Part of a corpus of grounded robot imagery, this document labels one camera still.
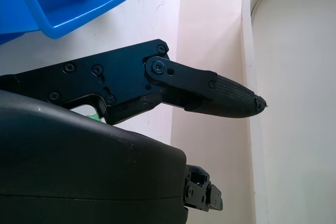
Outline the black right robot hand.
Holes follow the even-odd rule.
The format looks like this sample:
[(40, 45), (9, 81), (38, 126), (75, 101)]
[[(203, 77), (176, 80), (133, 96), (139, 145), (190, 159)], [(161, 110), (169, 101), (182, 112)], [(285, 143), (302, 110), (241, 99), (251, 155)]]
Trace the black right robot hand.
[(1, 76), (1, 223), (186, 223), (223, 209), (184, 152), (117, 124), (164, 103), (225, 118), (266, 101), (162, 40)]

